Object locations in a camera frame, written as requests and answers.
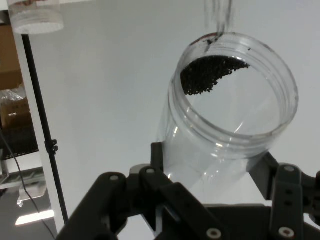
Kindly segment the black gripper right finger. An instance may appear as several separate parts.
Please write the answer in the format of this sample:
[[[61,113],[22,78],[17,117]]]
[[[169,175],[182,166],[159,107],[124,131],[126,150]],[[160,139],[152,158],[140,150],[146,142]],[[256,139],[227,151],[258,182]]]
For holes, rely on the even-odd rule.
[[[309,176],[296,165],[278,163],[268,152],[247,165],[247,172],[266,201],[271,201],[270,240],[318,240],[318,228],[305,223],[304,215],[320,224],[320,175]]]

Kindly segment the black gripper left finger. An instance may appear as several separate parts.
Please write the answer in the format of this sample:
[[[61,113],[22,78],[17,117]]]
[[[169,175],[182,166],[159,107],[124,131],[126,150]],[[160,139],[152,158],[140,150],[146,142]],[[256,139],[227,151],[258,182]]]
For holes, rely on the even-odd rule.
[[[142,216],[158,240],[220,240],[223,226],[180,183],[164,174],[163,145],[129,176],[100,175],[58,234],[60,240],[115,240],[130,217]]]

